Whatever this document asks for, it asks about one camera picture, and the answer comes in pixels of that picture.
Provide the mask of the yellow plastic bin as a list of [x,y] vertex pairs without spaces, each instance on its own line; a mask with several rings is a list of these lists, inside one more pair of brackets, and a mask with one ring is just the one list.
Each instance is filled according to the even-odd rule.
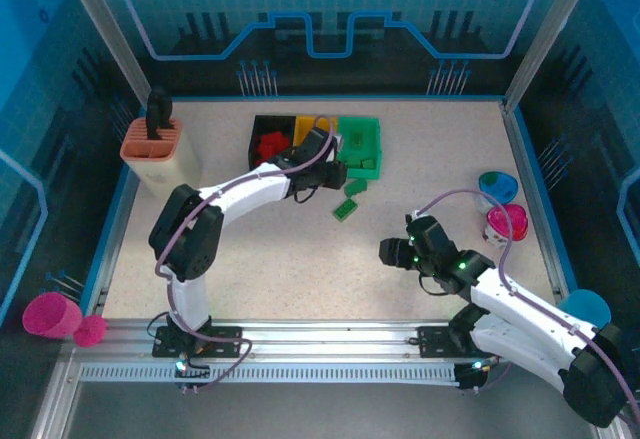
[[343,138],[338,129],[338,118],[336,116],[314,116],[314,115],[297,115],[295,119],[293,147],[301,146],[309,132],[313,127],[318,127],[329,132],[333,128],[333,139],[336,143],[337,150],[340,151],[343,145]]

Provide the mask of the green plastic bin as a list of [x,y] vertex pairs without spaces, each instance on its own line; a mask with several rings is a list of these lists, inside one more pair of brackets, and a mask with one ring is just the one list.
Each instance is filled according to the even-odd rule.
[[[378,180],[382,162],[379,119],[364,116],[340,116],[338,118],[338,129],[343,138],[343,146],[338,159],[344,162],[346,166],[349,159],[362,161],[366,158],[374,158],[376,160],[376,168],[373,170],[347,167],[347,177],[349,179]],[[364,147],[360,151],[349,147],[349,134],[352,131],[362,131],[365,135]]]

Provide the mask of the black plastic bin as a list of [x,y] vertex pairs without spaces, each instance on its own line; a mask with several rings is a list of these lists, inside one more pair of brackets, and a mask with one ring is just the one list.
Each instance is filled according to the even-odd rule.
[[265,135],[276,131],[281,131],[284,135],[288,136],[293,144],[293,134],[295,127],[294,116],[283,115],[256,115],[254,118],[251,138],[248,148],[248,163],[249,169],[254,169],[255,151],[251,148],[252,137],[254,135]]

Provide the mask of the blue heart-shaped cup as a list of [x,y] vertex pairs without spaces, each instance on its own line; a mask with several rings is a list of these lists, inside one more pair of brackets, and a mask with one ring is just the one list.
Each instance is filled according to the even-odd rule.
[[[516,197],[519,189],[515,177],[500,171],[488,171],[481,174],[478,178],[478,187],[481,192],[491,195],[502,205],[510,203]],[[484,195],[476,196],[475,204],[481,214],[486,214],[495,206]]]

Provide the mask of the black right controller box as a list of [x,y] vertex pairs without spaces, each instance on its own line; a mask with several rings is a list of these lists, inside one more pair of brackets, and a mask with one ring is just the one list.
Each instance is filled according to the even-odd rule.
[[454,365],[454,378],[460,390],[481,389],[488,383],[492,364],[488,360],[473,360]]

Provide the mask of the black controller box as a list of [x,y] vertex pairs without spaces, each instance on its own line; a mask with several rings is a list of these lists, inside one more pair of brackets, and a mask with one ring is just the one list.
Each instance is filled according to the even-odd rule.
[[454,365],[454,378],[460,390],[481,389],[488,383],[492,364],[488,360],[473,360]]
[[196,390],[199,384],[196,379],[208,379],[211,369],[207,365],[195,364],[186,353],[181,353],[175,361],[174,377],[177,387],[185,395],[188,390]]

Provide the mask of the cream knife block pink top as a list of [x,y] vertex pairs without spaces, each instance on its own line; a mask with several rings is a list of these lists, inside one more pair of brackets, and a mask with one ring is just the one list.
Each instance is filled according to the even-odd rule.
[[148,139],[144,117],[129,125],[120,157],[142,183],[159,199],[188,184],[195,188],[201,179],[201,163],[183,123],[171,118],[172,129],[159,129],[159,139]]

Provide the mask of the blue goblet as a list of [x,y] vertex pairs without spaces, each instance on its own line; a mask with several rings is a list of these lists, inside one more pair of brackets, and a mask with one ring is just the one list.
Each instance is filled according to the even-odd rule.
[[612,320],[607,302],[596,292],[587,289],[574,290],[557,304],[557,308],[598,328],[603,328]]

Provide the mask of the black scissors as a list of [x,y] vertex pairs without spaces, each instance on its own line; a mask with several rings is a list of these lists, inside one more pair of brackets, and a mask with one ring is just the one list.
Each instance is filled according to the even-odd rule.
[[146,105],[145,126],[148,140],[160,140],[159,129],[173,129],[171,114],[173,102],[164,88],[156,86],[151,89]]

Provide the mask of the black left controller box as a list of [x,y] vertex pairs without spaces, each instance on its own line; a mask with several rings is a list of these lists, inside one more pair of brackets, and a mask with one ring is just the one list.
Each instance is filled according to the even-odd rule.
[[196,379],[208,379],[211,369],[207,365],[195,364],[186,353],[181,353],[175,361],[174,377],[177,387],[185,395],[188,390],[196,390],[199,384]]

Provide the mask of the pink goblet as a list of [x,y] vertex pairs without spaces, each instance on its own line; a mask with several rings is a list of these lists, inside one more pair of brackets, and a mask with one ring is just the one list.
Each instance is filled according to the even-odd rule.
[[107,321],[100,315],[85,316],[79,305],[57,292],[33,299],[22,314],[26,332],[49,339],[71,338],[83,348],[99,344],[107,332]]

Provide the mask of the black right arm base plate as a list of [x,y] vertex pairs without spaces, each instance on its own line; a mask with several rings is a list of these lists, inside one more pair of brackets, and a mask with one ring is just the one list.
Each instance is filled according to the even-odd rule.
[[489,358],[492,353],[480,350],[469,332],[449,326],[422,326],[409,342],[419,349],[421,358]]

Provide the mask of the aluminium mounting rail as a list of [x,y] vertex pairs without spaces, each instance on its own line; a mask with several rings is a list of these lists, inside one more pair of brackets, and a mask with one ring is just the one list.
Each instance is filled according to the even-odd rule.
[[[98,347],[108,359],[152,357],[154,339],[146,331],[147,321],[115,320],[110,323],[102,345]],[[419,349],[409,340],[422,326],[447,326],[443,321],[218,321],[214,327],[238,326],[242,338],[252,342],[247,363],[408,363],[469,362],[466,358],[421,358]],[[543,361],[546,355],[535,349],[507,352],[506,343],[492,352],[500,362],[521,359]]]

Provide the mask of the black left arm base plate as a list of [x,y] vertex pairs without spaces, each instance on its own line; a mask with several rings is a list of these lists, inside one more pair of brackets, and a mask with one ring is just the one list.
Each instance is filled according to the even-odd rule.
[[172,325],[156,329],[151,355],[155,358],[226,358],[240,357],[242,328],[207,326],[202,333],[217,337],[216,341],[197,338]]

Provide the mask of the aluminium frame post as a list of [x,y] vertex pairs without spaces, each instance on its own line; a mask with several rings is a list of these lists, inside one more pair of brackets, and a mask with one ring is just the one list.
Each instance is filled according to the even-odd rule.
[[142,106],[147,104],[150,84],[105,0],[80,0],[103,42]]
[[554,0],[552,3],[506,91],[503,105],[506,114],[514,113],[578,1]]

